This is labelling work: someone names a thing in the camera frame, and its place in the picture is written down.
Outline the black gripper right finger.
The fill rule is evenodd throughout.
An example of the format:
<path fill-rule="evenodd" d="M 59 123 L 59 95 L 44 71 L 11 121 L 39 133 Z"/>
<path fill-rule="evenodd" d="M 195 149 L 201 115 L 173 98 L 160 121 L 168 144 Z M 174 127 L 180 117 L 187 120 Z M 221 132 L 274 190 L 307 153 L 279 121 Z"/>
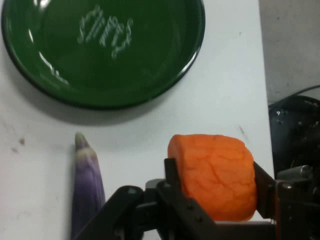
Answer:
<path fill-rule="evenodd" d="M 275 180 L 254 163 L 256 210 L 271 222 L 254 225 L 255 240 L 318 240 L 320 202 L 296 183 Z"/>

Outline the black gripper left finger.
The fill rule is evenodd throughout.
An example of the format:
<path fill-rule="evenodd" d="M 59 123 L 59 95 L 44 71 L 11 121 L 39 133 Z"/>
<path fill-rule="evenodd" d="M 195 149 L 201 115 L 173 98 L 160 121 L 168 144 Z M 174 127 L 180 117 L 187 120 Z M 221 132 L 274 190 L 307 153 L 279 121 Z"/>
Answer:
<path fill-rule="evenodd" d="M 141 240 L 157 230 L 162 240 L 214 240 L 218 227 L 195 200 L 180 189 L 176 160 L 164 161 L 165 179 L 120 187 L 82 227 L 72 226 L 74 240 Z"/>

